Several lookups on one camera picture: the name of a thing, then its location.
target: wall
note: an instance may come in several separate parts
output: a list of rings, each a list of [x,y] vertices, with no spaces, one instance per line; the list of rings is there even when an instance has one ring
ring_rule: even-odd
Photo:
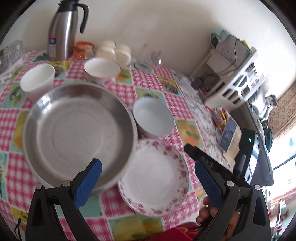
[[[22,39],[27,50],[44,49],[59,0],[37,0],[13,25],[0,49]],[[90,9],[77,40],[128,44],[137,57],[144,43],[159,46],[165,66],[190,74],[211,46],[210,34],[224,28],[258,50],[265,92],[280,96],[296,73],[296,46],[259,0],[81,0]],[[79,10],[81,21],[83,11]]]

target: floral plate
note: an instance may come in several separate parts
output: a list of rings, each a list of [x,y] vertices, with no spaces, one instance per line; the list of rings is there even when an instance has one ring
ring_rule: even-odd
[[[188,187],[184,158],[174,147],[156,139],[139,141],[131,167],[118,182],[119,192],[130,208],[150,217],[178,208]]]

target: thermos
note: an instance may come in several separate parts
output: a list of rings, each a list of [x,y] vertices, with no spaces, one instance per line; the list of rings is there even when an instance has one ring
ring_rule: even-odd
[[[59,5],[48,33],[48,60],[60,61],[73,54],[75,34],[78,24],[77,7],[84,10],[80,33],[83,33],[89,9],[85,4],[79,4],[79,0],[63,0]]]

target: thermos label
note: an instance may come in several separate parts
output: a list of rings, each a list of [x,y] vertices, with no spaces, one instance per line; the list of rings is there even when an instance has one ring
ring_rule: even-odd
[[[49,36],[49,43],[48,43],[48,56],[50,58],[56,57],[56,51],[57,51],[57,37],[55,35]]]

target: white bowl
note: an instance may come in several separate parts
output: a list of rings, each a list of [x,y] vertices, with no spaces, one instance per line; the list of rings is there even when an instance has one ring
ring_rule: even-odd
[[[39,64],[30,69],[20,80],[20,87],[35,103],[54,85],[55,69],[50,64]]]
[[[84,63],[83,68],[86,79],[97,84],[115,78],[121,71],[118,63],[106,58],[91,58]]]
[[[142,97],[135,102],[133,116],[145,137],[165,136],[171,133],[175,126],[170,110],[160,100],[150,97]]]

